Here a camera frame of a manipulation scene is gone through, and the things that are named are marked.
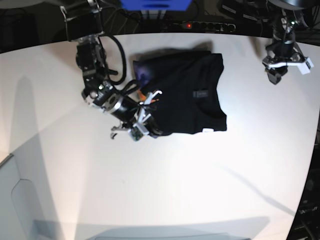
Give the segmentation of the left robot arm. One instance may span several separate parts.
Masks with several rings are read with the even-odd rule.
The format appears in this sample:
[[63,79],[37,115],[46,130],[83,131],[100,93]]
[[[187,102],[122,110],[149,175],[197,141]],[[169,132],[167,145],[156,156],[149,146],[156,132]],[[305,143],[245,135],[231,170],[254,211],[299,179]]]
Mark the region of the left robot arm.
[[269,0],[272,8],[272,42],[265,47],[267,56],[262,60],[265,71],[275,84],[288,72],[298,67],[301,74],[310,72],[309,58],[296,43],[295,28],[304,23],[301,0]]

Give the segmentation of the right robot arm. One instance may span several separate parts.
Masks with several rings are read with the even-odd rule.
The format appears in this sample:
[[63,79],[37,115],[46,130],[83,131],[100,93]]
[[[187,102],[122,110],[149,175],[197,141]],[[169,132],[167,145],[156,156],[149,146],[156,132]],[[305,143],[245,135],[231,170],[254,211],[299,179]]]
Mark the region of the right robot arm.
[[82,71],[84,89],[83,100],[104,114],[119,120],[119,126],[111,129],[110,137],[126,132],[134,141],[144,136],[157,138],[162,131],[153,118],[157,95],[160,90],[149,92],[140,101],[130,98],[130,94],[140,89],[136,79],[127,83],[123,89],[117,89],[127,76],[126,55],[119,40],[113,35],[108,37],[117,45],[121,61],[122,76],[113,81],[112,75],[118,72],[109,68],[107,54],[100,37],[104,35],[102,8],[97,0],[63,0],[60,10],[64,17],[66,36],[69,42],[76,42],[76,64]]

